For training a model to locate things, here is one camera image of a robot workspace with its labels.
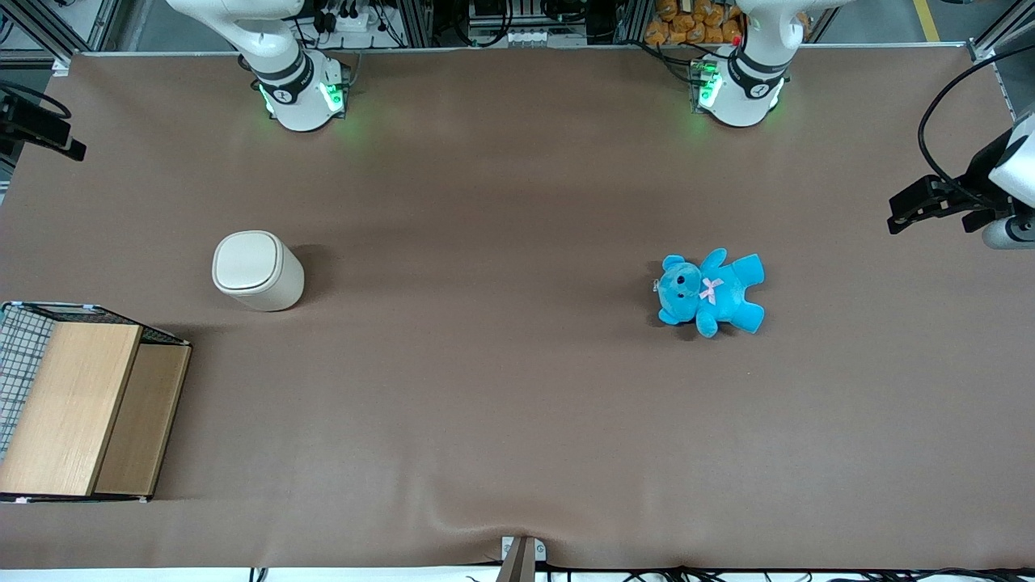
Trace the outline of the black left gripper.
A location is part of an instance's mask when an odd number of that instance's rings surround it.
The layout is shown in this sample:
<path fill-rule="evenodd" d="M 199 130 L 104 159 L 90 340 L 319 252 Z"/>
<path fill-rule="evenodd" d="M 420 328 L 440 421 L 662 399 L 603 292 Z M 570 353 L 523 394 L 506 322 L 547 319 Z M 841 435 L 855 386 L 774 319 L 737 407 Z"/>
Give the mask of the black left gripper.
<path fill-rule="evenodd" d="M 990 180 L 990 170 L 1005 154 L 1011 135 L 1006 130 L 996 137 L 972 156 L 962 175 L 954 177 L 954 182 L 968 195 L 947 187 L 948 201 L 944 214 L 967 213 L 962 219 L 962 227 L 967 233 L 986 227 L 988 235 L 1016 235 L 1016 203 L 1012 196 Z M 940 184 L 938 177 L 922 176 L 891 196 L 888 200 L 888 232 L 899 234 L 916 222 L 942 217 Z"/>

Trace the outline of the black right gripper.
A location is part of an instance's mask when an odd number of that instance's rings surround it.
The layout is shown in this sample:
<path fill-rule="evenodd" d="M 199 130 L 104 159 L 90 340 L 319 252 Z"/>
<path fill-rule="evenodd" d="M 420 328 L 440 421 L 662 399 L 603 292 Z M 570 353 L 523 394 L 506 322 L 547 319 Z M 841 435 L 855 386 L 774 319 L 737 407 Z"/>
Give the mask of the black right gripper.
<path fill-rule="evenodd" d="M 87 147 L 71 136 L 73 114 L 63 103 L 18 82 L 3 82 L 1 148 L 11 156 L 30 144 L 51 149 L 75 162 L 85 159 Z"/>

